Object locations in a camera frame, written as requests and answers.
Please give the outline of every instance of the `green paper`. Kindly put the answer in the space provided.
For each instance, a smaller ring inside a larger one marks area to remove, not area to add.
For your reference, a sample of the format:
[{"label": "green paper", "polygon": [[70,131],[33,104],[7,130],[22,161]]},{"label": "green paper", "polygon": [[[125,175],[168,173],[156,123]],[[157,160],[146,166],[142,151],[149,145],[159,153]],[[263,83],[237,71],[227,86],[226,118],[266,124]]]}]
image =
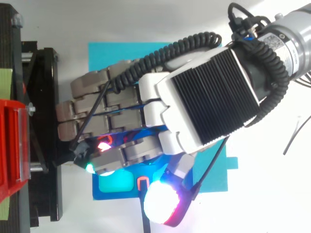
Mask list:
[{"label": "green paper", "polygon": [[9,207],[10,207],[10,198],[6,198],[0,203],[0,220],[8,220]]},{"label": "green paper", "polygon": [[12,73],[12,69],[0,68],[0,99],[10,99]]},{"label": "green paper", "polygon": [[[9,100],[11,96],[12,69],[0,68],[0,99]],[[0,203],[0,220],[8,220],[10,198]]]}]

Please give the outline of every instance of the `black cable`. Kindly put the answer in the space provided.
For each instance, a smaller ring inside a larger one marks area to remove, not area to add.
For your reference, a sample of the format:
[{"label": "black cable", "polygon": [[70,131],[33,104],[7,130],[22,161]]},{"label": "black cable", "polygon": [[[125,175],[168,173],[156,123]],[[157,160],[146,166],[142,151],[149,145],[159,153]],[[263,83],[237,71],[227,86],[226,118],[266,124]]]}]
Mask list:
[{"label": "black cable", "polygon": [[96,99],[94,106],[86,116],[83,125],[79,129],[79,132],[70,143],[70,150],[74,151],[76,149],[78,145],[78,140],[82,135],[83,130],[91,120],[93,114],[95,113],[98,105],[100,104],[110,85],[112,91],[118,94],[126,87],[134,85],[143,75],[151,72],[153,68],[156,68],[157,66],[162,66],[165,62],[168,62],[176,57],[179,57],[185,53],[199,48],[216,48],[220,46],[221,42],[222,37],[215,33],[204,32],[188,36],[187,38],[178,40],[177,42],[169,44],[162,49],[150,53],[144,58],[140,58],[138,62],[131,65],[126,71],[119,74],[117,77],[109,80],[105,84],[104,88],[100,91],[100,94]]},{"label": "black cable", "polygon": [[302,79],[302,78],[300,78],[299,81],[302,81],[302,82],[305,83],[305,84],[311,85],[311,82],[309,82],[309,81],[307,81],[307,80],[304,80],[304,79]]},{"label": "black cable", "polygon": [[308,73],[306,73],[305,77],[309,80],[309,82],[311,83],[311,71],[309,71]]},{"label": "black cable", "polygon": [[311,88],[311,83],[308,85],[308,84],[305,84],[305,83],[301,83],[301,82],[300,82],[300,81],[298,81],[298,80],[295,80],[295,83],[298,83],[298,84],[300,84],[300,85],[302,85],[302,86],[305,86],[305,87]]},{"label": "black cable", "polygon": [[99,93],[91,111],[88,113],[88,115],[86,116],[82,126],[80,127],[77,135],[75,136],[75,138],[71,141],[71,143],[69,144],[69,149],[71,151],[75,151],[77,146],[78,146],[78,141],[79,141],[79,138],[80,136],[82,135],[84,129],[86,128],[87,124],[89,123],[89,121],[91,120],[93,114],[95,113],[98,105],[101,103],[104,95],[106,94],[108,88],[109,88],[109,85],[110,85],[110,80],[108,82],[106,82],[106,84],[104,85],[103,89],[101,90],[101,92]]},{"label": "black cable", "polygon": [[237,3],[233,2],[228,7],[228,17],[230,21],[233,21],[235,19],[235,15],[233,13],[233,9],[237,9],[241,11],[243,14],[245,14],[247,17],[254,17],[248,10],[246,10],[244,7],[238,5]]},{"label": "black cable", "polygon": [[229,139],[229,136],[226,137],[223,142],[221,143],[221,145],[219,146],[217,152],[215,153],[212,161],[209,163],[207,169],[205,170],[205,172],[203,173],[202,177],[200,178],[200,180],[191,188],[191,192],[194,194],[194,198],[196,197],[196,195],[198,194],[200,187],[202,186],[202,183],[204,181],[204,179],[206,178],[206,176],[208,175],[208,173],[210,172],[210,170],[212,169],[212,167],[214,166],[216,160],[218,159],[220,153],[222,152],[223,148],[225,147],[225,144],[227,143]]},{"label": "black cable", "polygon": [[289,75],[284,63],[273,50],[262,41],[256,39],[245,41],[237,39],[236,44],[243,45],[250,57],[261,63],[267,70],[271,81],[275,87],[271,94],[260,103],[260,112],[246,127],[250,127],[260,122],[268,113],[270,113],[284,98],[289,84]]},{"label": "black cable", "polygon": [[286,146],[286,148],[285,148],[285,150],[284,150],[284,152],[283,152],[284,155],[287,153],[289,147],[291,146],[293,140],[295,139],[295,137],[297,136],[297,134],[299,133],[299,131],[302,129],[302,127],[304,127],[304,125],[305,125],[310,119],[311,119],[311,116],[309,116],[308,119],[306,119],[306,121],[303,122],[303,124],[299,127],[299,129],[292,135],[292,137],[291,137],[289,143],[287,144],[287,146]]}]

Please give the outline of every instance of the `led light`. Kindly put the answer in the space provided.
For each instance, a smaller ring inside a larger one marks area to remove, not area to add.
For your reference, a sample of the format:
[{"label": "led light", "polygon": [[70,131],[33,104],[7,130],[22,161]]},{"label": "led light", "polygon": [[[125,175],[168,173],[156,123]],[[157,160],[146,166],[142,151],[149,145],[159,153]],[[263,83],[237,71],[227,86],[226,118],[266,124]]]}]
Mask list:
[{"label": "led light", "polygon": [[98,145],[98,149],[101,150],[101,152],[104,152],[105,150],[108,150],[110,149],[111,146],[105,142],[101,142],[99,145]]},{"label": "led light", "polygon": [[156,223],[166,222],[179,204],[177,192],[166,183],[152,182],[144,201],[146,216]]},{"label": "led light", "polygon": [[93,167],[92,164],[88,164],[86,166],[86,171],[89,172],[89,173],[95,174],[94,167]]},{"label": "led light", "polygon": [[108,172],[105,172],[103,174],[100,174],[100,176],[110,176],[111,174],[113,174],[115,171],[108,171]]}]

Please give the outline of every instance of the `wire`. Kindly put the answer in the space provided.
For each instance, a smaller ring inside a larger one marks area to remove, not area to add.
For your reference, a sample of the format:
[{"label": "wire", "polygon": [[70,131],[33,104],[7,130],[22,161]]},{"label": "wire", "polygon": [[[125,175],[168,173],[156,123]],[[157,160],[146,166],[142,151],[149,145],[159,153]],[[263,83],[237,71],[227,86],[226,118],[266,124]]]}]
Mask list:
[{"label": "wire", "polygon": [[301,83],[301,82],[300,82],[300,81],[298,81],[298,80],[295,80],[295,83],[298,83],[298,84],[300,84],[300,85],[302,85],[302,86],[305,86],[305,87],[311,88],[311,83],[310,83],[310,85],[308,85],[308,84],[305,84],[305,83]]},{"label": "wire", "polygon": [[299,133],[299,131],[302,129],[302,127],[304,127],[304,125],[305,125],[310,119],[311,119],[311,116],[309,116],[308,119],[306,119],[306,121],[303,122],[303,124],[299,127],[299,129],[292,135],[292,137],[291,137],[289,143],[287,144],[287,146],[286,146],[286,148],[285,148],[285,150],[284,150],[284,152],[283,152],[284,155],[287,153],[289,147],[291,146],[293,140],[295,139],[295,137],[297,136],[297,134]]},{"label": "wire", "polygon": [[108,82],[106,82],[106,84],[104,85],[103,89],[101,90],[100,94],[98,95],[91,111],[88,113],[88,115],[86,116],[82,126],[80,127],[77,135],[75,136],[75,138],[71,141],[71,143],[69,144],[69,149],[71,151],[75,151],[77,146],[78,146],[78,141],[80,136],[82,135],[84,129],[86,128],[87,124],[89,123],[89,121],[91,120],[92,116],[94,115],[98,105],[101,103],[104,95],[106,94],[109,86],[110,86],[111,81],[109,80]]},{"label": "wire", "polygon": [[305,87],[308,87],[308,88],[311,88],[311,71],[309,71],[308,73],[305,74],[305,76],[302,76],[301,78],[299,78],[298,80],[295,80],[296,83],[302,85],[302,86],[305,86]]},{"label": "wire", "polygon": [[245,14],[247,17],[254,17],[248,10],[246,10],[244,7],[238,5],[237,3],[233,2],[228,7],[228,17],[229,20],[232,21],[235,19],[235,15],[233,13],[233,9],[237,9],[241,11],[243,14]]},{"label": "wire", "polygon": [[204,174],[202,175],[202,177],[200,178],[200,180],[198,181],[198,183],[202,183],[203,180],[206,178],[206,176],[208,175],[208,173],[210,172],[210,170],[212,169],[212,167],[214,166],[218,156],[220,155],[220,152],[222,152],[225,144],[227,143],[229,137],[226,137],[223,142],[221,143],[221,145],[219,146],[216,154],[214,155],[212,161],[210,162],[210,164],[208,165],[208,168],[206,169],[206,171],[204,172]]},{"label": "wire", "polygon": [[203,173],[202,177],[200,178],[200,180],[191,188],[191,192],[193,193],[193,200],[195,199],[195,197],[197,196],[197,194],[199,193],[200,187],[202,186],[202,183],[204,181],[204,179],[206,178],[206,176],[208,175],[208,173],[210,172],[210,170],[212,169],[212,167],[214,166],[217,158],[219,157],[220,153],[222,152],[223,148],[225,147],[225,144],[227,143],[229,139],[229,136],[226,137],[223,142],[221,143],[221,145],[219,146],[218,150],[216,151],[212,161],[209,163],[207,169],[205,170],[205,172]]}]

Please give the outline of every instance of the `screw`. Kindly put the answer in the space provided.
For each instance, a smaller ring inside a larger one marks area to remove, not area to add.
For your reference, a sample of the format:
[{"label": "screw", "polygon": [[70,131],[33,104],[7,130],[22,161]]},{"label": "screw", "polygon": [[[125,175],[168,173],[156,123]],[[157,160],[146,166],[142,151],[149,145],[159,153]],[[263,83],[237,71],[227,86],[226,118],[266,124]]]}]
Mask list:
[{"label": "screw", "polygon": [[26,107],[27,112],[29,114],[29,116],[33,116],[34,112],[35,112],[35,107],[33,106],[33,103],[29,103],[28,106]]},{"label": "screw", "polygon": [[22,28],[24,27],[24,18],[21,14],[17,13],[13,16],[12,20],[12,26],[15,28]]},{"label": "screw", "polygon": [[283,17],[284,17],[284,16],[283,16],[282,13],[278,13],[278,14],[276,14],[276,15],[274,16],[274,18],[275,18],[276,20],[281,19],[281,18],[283,18]]}]

